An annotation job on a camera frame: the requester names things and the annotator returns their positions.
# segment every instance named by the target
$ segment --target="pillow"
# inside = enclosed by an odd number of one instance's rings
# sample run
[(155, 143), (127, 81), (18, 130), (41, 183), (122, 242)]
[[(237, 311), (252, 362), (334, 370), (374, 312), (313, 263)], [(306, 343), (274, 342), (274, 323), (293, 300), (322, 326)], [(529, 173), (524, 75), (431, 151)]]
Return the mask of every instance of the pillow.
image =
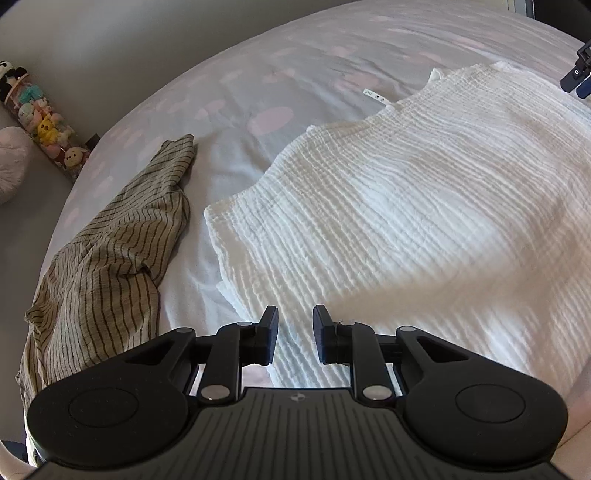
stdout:
[(35, 144), (20, 127), (0, 130), (0, 205), (21, 185)]

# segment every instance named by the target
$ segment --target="yellow plush toy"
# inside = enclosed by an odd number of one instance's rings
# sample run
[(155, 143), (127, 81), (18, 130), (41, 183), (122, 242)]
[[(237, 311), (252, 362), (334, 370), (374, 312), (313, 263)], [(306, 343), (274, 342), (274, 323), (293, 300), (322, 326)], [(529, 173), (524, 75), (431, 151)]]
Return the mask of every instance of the yellow plush toy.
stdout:
[(46, 115), (43, 119), (43, 122), (37, 126), (37, 135), (39, 135), (39, 140), (41, 140), (41, 143), (45, 146), (57, 142), (57, 139), (60, 137), (60, 133), (53, 125), (53, 122), (51, 121), (51, 115)]

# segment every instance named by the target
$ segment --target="white muslin blanket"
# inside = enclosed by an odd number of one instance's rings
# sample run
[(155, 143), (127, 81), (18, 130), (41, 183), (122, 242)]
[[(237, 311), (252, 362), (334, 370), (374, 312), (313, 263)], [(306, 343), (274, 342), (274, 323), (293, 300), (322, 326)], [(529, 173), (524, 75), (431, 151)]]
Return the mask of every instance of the white muslin blanket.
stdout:
[(506, 63), (435, 70), (377, 115), (310, 127), (206, 209), (219, 288), (245, 320), (279, 307), (278, 387), (348, 382), (318, 362), (323, 303), (566, 395), (591, 353), (590, 166), (591, 111), (557, 86)]

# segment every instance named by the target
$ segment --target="round pad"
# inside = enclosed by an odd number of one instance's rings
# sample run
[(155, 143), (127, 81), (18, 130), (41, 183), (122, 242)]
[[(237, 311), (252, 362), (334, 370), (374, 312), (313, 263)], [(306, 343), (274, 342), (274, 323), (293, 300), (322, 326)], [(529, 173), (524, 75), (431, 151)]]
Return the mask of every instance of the round pad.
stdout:
[(443, 458), (480, 468), (549, 460), (566, 428), (560, 396), (485, 359), (433, 366), (407, 396), (404, 417)]
[(525, 410), (521, 395), (500, 385), (473, 385), (456, 397), (457, 407), (471, 419), (504, 423), (515, 420)]
[(134, 416), (138, 400), (120, 388), (95, 388), (82, 392), (70, 404), (70, 415), (87, 427), (106, 428)]
[(89, 369), (72, 375), (35, 397), (27, 423), (45, 460), (114, 468), (150, 457), (177, 439), (189, 414), (185, 396), (145, 365), (121, 363), (106, 374)]

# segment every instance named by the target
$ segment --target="clothing tag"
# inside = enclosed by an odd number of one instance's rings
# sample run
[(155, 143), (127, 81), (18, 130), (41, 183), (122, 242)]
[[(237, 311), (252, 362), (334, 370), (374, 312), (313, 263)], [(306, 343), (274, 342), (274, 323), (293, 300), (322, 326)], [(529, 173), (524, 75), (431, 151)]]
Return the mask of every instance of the clothing tag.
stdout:
[(377, 100), (380, 103), (383, 103), (384, 105), (392, 105), (392, 102), (390, 100), (388, 100), (387, 98), (382, 97), (381, 95), (378, 95), (377, 93), (375, 93), (374, 91), (366, 88), (363, 91), (364, 95), (367, 95), (368, 97), (373, 98), (374, 100)]

